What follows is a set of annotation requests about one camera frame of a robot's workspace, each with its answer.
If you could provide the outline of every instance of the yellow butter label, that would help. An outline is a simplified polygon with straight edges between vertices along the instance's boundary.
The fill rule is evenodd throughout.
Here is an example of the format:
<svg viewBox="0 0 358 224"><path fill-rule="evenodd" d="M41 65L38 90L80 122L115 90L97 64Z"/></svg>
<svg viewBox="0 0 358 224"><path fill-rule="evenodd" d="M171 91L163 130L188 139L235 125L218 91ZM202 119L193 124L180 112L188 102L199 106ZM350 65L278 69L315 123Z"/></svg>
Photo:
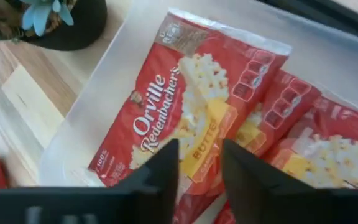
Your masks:
<svg viewBox="0 0 358 224"><path fill-rule="evenodd" d="M236 135L236 143L256 152L266 141L266 135L252 121L245 121Z"/></svg>
<svg viewBox="0 0 358 224"><path fill-rule="evenodd" d="M227 124L229 126L221 124L221 121L230 110L231 106L221 100L212 99L208 101L207 119L202 134L196 136L193 147L181 162L182 171L195 182L202 181L200 178L195 180L193 177L200 171L201 166L205 164L205 160L211 153L219 132L230 128L231 123Z"/></svg>
<svg viewBox="0 0 358 224"><path fill-rule="evenodd" d="M314 165L298 154L292 154L282 169L282 171L297 179L304 179L306 172L313 172L314 170Z"/></svg>

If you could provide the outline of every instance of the white surface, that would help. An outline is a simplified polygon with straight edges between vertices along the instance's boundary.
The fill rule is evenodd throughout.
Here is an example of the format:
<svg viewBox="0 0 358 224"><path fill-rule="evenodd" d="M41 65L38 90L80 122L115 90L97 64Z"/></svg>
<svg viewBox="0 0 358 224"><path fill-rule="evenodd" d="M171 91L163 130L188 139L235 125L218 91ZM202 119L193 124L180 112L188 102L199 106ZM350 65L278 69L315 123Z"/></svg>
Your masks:
<svg viewBox="0 0 358 224"><path fill-rule="evenodd" d="M285 64L288 72L315 85L325 86L358 106L357 37L258 2L134 2L120 33L44 152L39 172L41 185L100 185L96 179L89 183L89 175L83 169L88 166L121 105L134 88L135 79L168 7L177 7L292 45L293 53Z"/></svg>

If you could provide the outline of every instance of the popcorn image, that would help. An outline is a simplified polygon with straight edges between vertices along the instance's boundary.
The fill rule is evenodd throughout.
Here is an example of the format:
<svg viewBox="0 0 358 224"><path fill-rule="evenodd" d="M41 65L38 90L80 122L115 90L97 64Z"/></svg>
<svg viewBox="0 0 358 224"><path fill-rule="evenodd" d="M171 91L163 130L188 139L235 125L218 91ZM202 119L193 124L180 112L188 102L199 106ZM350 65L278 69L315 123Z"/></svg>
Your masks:
<svg viewBox="0 0 358 224"><path fill-rule="evenodd" d="M332 136L331 143L342 178L358 188L358 141Z"/></svg>
<svg viewBox="0 0 358 224"><path fill-rule="evenodd" d="M317 188L342 187L331 142L321 139L318 134L299 138L284 172Z"/></svg>
<svg viewBox="0 0 358 224"><path fill-rule="evenodd" d="M132 146L132 160L129 164L130 169L137 169L153 156L149 150L141 150L139 147Z"/></svg>
<svg viewBox="0 0 358 224"><path fill-rule="evenodd" d="M213 61L211 54L184 57L178 65L188 86L194 86L205 100L219 98L226 101L229 98L227 71Z"/></svg>

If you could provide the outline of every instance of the nutrition icons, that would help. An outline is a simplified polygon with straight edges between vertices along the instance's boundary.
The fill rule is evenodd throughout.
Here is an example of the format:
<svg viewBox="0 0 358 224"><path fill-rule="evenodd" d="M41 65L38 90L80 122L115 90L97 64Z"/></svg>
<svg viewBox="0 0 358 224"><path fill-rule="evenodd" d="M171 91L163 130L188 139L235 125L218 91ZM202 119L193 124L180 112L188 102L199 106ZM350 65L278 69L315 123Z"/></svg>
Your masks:
<svg viewBox="0 0 358 224"><path fill-rule="evenodd" d="M307 82L293 78L281 92L280 98L275 101L270 111L265 115L265 122L274 129L278 129L285 119L302 100L302 96L311 90Z"/></svg>
<svg viewBox="0 0 358 224"><path fill-rule="evenodd" d="M264 50L256 51L252 60L248 62L246 69L242 72L239 81L234 86L232 94L245 102L252 99L273 61L274 54Z"/></svg>

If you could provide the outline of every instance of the green leaf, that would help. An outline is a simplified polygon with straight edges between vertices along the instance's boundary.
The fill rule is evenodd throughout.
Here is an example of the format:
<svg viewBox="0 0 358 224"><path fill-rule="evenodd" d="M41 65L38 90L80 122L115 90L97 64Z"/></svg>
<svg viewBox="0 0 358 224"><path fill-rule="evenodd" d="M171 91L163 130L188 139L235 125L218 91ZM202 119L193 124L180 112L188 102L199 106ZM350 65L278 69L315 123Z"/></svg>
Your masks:
<svg viewBox="0 0 358 224"><path fill-rule="evenodd" d="M40 4L34 12L34 29L38 36L42 36L45 32L48 16L52 11L51 4Z"/></svg>

